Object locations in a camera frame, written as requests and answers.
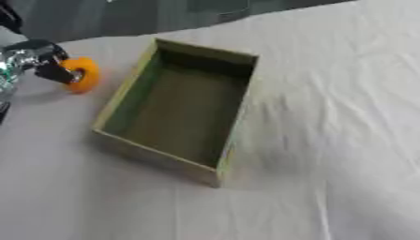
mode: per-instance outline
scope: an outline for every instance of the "white tablecloth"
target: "white tablecloth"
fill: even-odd
[[[419,9],[362,0],[158,34],[261,56],[221,189],[89,138],[153,36],[65,43],[101,85],[22,83],[0,128],[0,239],[419,239]]]

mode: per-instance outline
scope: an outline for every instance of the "green box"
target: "green box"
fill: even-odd
[[[156,39],[93,130],[125,156],[219,187],[257,60]]]

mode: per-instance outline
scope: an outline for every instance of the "caster wheel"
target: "caster wheel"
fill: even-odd
[[[80,71],[82,76],[76,82],[67,85],[67,89],[74,94],[84,94],[92,90],[99,81],[99,67],[88,57],[67,59],[61,66],[69,71]]]

